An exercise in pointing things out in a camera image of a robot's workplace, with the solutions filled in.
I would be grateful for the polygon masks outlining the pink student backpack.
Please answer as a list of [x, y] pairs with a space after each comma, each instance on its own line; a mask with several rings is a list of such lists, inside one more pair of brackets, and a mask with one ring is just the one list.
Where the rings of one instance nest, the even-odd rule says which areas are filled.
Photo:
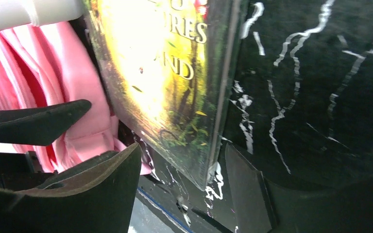
[[48, 146], [33, 150], [45, 172], [63, 172], [109, 150], [122, 151], [118, 118], [111, 112], [98, 72], [73, 27], [59, 22], [0, 31], [0, 110], [46, 107], [85, 99], [89, 111]]

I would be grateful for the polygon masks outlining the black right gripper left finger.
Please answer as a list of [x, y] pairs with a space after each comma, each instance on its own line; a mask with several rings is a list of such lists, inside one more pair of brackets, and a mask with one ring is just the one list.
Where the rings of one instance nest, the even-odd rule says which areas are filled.
[[133, 143], [20, 191], [0, 188], [0, 233], [125, 233], [141, 167]]

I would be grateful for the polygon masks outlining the green cover book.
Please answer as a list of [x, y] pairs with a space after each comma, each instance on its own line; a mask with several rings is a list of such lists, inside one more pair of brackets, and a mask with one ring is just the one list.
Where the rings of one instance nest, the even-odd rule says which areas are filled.
[[246, 0], [86, 0], [117, 117], [199, 189], [212, 180]]

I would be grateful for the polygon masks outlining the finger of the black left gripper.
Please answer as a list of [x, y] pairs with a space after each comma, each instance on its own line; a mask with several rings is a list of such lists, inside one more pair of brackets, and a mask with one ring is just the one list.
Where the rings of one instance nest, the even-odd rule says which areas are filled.
[[48, 146], [91, 108], [88, 100], [0, 111], [0, 143]]

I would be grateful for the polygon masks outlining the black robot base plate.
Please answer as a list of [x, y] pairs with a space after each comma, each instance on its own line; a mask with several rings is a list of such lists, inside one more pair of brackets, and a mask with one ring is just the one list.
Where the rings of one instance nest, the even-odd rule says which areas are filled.
[[213, 180], [204, 191], [163, 159], [135, 133], [151, 159], [151, 174], [141, 176], [137, 197], [176, 233], [238, 233], [225, 158], [219, 156]]

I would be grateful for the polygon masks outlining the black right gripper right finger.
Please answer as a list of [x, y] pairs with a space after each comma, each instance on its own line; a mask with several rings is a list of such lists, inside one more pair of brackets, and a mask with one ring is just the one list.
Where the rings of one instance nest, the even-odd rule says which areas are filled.
[[228, 143], [224, 156], [242, 233], [373, 233], [373, 178], [331, 188], [281, 172]]

